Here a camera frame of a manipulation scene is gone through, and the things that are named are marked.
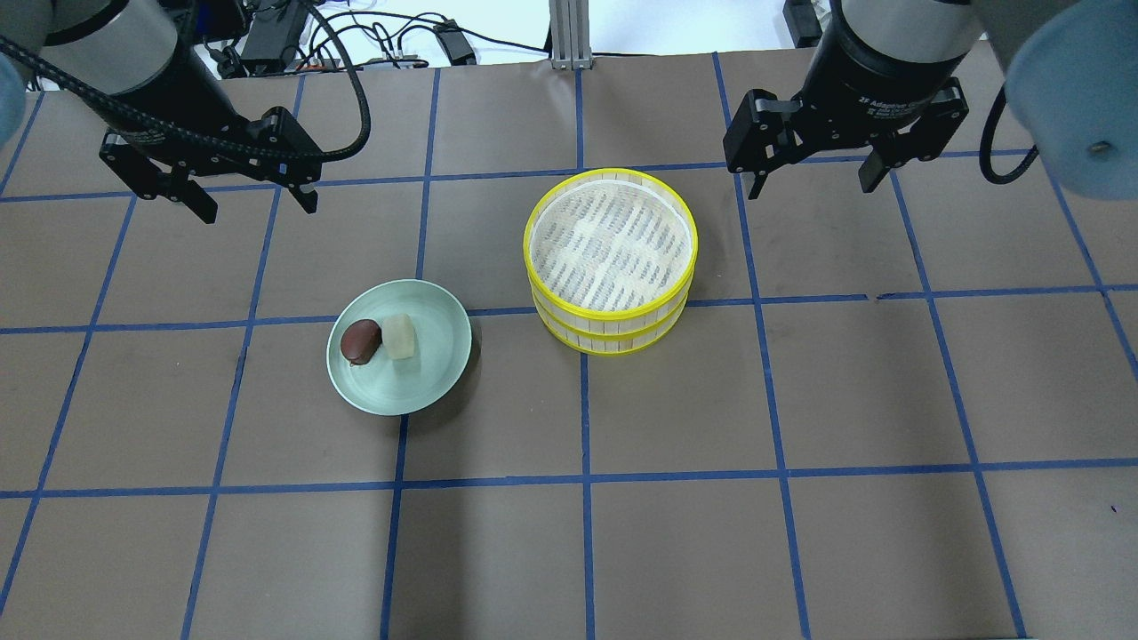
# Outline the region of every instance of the yellow rim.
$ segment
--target yellow rim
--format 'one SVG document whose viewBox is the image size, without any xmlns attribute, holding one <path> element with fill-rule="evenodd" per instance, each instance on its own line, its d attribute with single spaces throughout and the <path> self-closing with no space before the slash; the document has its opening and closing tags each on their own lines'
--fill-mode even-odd
<svg viewBox="0 0 1138 640">
<path fill-rule="evenodd" d="M 640 329 L 636 329 L 635 331 L 627 331 L 627 333 L 622 333 L 622 334 L 597 334 L 595 331 L 588 331 L 586 329 L 580 329 L 578 327 L 574 327 L 572 325 L 566 322 L 561 318 L 558 318 L 558 314 L 553 313 L 550 310 L 550 306 L 547 304 L 545 304 L 544 302 L 542 302 L 542 300 L 539 297 L 537 297 L 537 295 L 533 295 L 533 298 L 534 298 L 534 304 L 536 304 L 537 306 L 541 306 L 545 311 L 545 313 L 549 314 L 549 317 L 554 322 L 556 322 L 561 327 L 564 327 L 564 329 L 567 331 L 572 331 L 574 334 L 577 334 L 577 335 L 579 335 L 582 337 L 586 337 L 586 338 L 593 338 L 593 339 L 597 339 L 597 340 L 617 342 L 617 340 L 626 340 L 626 339 L 637 338 L 640 336 L 643 336 L 644 334 L 650 334 L 650 333 L 659 329 L 661 326 L 666 325 L 668 322 L 668 320 L 670 320 L 674 315 L 676 315 L 677 313 L 679 313 L 679 311 L 682 311 L 684 309 L 684 303 L 687 301 L 687 294 L 685 293 L 684 294 L 684 300 L 679 301 L 679 304 L 676 305 L 676 307 L 673 309 L 671 311 L 669 311 L 667 314 L 665 314 L 663 318 L 660 318 L 659 320 L 657 320 L 655 322 L 652 322 L 651 325 L 649 325 L 646 327 L 642 327 Z"/>
<path fill-rule="evenodd" d="M 674 286 L 671 286 L 671 288 L 668 289 L 667 293 L 665 293 L 657 300 L 648 304 L 637 306 L 635 309 L 628 309 L 624 311 L 593 311 L 561 300 L 561 297 L 559 297 L 549 287 L 545 286 L 545 282 L 542 282 L 542 279 L 537 276 L 537 270 L 534 268 L 534 261 L 529 255 L 529 237 L 534 231 L 534 224 L 537 222 L 537 218 L 542 213 L 542 211 L 545 210 L 545 205 L 550 202 L 550 199 L 553 198 L 553 195 L 556 194 L 558 190 L 560 190 L 561 188 L 567 187 L 568 184 L 578 182 L 580 180 L 584 180 L 585 178 L 589 178 L 592 175 L 596 175 L 600 173 L 618 173 L 625 175 L 636 175 L 660 187 L 661 189 L 667 191 L 671 197 L 676 198 L 677 203 L 679 203 L 681 213 L 684 215 L 684 220 L 687 222 L 688 229 L 692 232 L 692 257 L 688 261 L 687 266 L 684 269 L 684 274 L 676 281 Z M 691 210 L 687 208 L 687 203 L 684 202 L 684 198 L 679 197 L 679 194 L 677 194 L 675 189 L 665 184 L 662 181 L 646 173 L 642 173 L 640 171 L 633 171 L 630 169 L 594 169 L 592 171 L 578 173 L 577 175 L 562 180 L 561 182 L 558 183 L 556 187 L 550 189 L 545 194 L 545 196 L 543 196 L 542 199 L 537 202 L 537 205 L 534 206 L 534 211 L 530 212 L 529 214 L 529 221 L 526 222 L 526 235 L 521 239 L 521 248 L 526 257 L 526 271 L 529 273 L 529 281 L 533 282 L 534 286 L 536 286 L 538 290 L 542 292 L 542 295 L 544 295 L 558 309 L 567 311 L 569 313 L 572 313 L 574 315 L 578 315 L 586 320 L 597 320 L 597 321 L 629 320 L 632 318 L 637 318 L 640 315 L 644 315 L 646 313 L 651 313 L 660 309 L 661 306 L 667 304 L 668 301 L 674 298 L 676 294 L 678 294 L 679 290 L 691 280 L 692 273 L 695 271 L 695 257 L 699 254 L 699 233 L 696 233 L 695 219 L 692 218 L 692 212 Z"/>
<path fill-rule="evenodd" d="M 684 304 L 686 304 L 686 303 L 687 303 L 687 298 L 684 298 Z M 679 309 L 683 309 L 683 307 L 684 307 L 683 304 L 679 305 Z M 644 351 L 645 348 L 648 348 L 648 347 L 654 345 L 655 343 L 660 342 L 660 339 L 662 339 L 665 336 L 668 335 L 669 331 L 671 331 L 671 327 L 668 327 L 666 330 L 661 331 L 659 336 L 657 336 L 657 337 L 652 338 L 651 340 L 649 340 L 649 342 L 646 342 L 646 343 L 637 346 L 636 348 L 629 348 L 627 351 L 595 351 L 595 350 L 592 350 L 592 348 L 586 348 L 584 346 L 580 346 L 579 344 L 574 344 L 574 343 L 569 342 L 568 338 L 566 338 L 561 334 L 556 333 L 553 329 L 553 327 L 550 327 L 550 323 L 545 321 L 545 318 L 541 313 L 538 313 L 537 317 L 542 320 L 542 323 L 545 325 L 545 328 L 549 329 L 550 335 L 553 336 L 554 338 L 556 338 L 560 343 L 562 343 L 566 346 L 568 346 L 569 348 L 575 348 L 575 350 L 577 350 L 577 351 L 579 351 L 582 353 L 587 353 L 589 355 L 603 355 L 603 356 L 609 356 L 609 358 L 611 358 L 613 355 L 629 355 L 632 353 Z M 679 315 L 676 315 L 676 321 L 679 321 Z"/>
</svg>

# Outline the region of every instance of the basket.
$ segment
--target basket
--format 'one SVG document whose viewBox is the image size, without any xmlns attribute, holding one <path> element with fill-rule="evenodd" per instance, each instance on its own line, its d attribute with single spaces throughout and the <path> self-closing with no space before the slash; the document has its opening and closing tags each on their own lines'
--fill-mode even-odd
<svg viewBox="0 0 1138 640">
<path fill-rule="evenodd" d="M 522 251 L 545 327 L 597 355 L 633 353 L 679 320 L 699 237 L 684 200 L 627 169 L 575 175 L 543 197 Z"/>
</svg>

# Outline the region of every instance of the brown egg-shaped object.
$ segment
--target brown egg-shaped object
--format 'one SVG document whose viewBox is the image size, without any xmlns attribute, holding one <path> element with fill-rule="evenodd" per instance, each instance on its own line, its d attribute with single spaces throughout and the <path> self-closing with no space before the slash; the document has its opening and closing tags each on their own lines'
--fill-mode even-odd
<svg viewBox="0 0 1138 640">
<path fill-rule="evenodd" d="M 352 364 L 366 364 L 384 342 L 382 336 L 379 323 L 374 320 L 356 320 L 340 337 L 340 355 Z"/>
</svg>

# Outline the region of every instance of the light green plate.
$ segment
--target light green plate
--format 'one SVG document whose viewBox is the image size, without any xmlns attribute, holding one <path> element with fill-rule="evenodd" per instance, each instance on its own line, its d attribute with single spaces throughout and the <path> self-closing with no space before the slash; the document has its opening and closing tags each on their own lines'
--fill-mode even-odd
<svg viewBox="0 0 1138 640">
<path fill-rule="evenodd" d="M 340 337 L 356 320 L 406 313 L 415 329 L 415 354 L 391 360 L 382 346 L 366 364 L 340 355 Z M 393 280 L 369 289 L 340 313 L 328 336 L 328 376 L 344 400 L 377 416 L 418 411 L 454 386 L 470 358 L 470 319 L 443 287 L 424 280 Z"/>
</svg>

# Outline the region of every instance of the metal post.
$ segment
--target metal post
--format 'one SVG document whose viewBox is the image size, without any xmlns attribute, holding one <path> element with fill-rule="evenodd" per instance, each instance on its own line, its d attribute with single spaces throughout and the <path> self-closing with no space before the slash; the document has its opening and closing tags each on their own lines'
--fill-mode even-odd
<svg viewBox="0 0 1138 640">
<path fill-rule="evenodd" d="M 588 0 L 550 0 L 553 68 L 593 68 L 588 46 Z"/>
</svg>

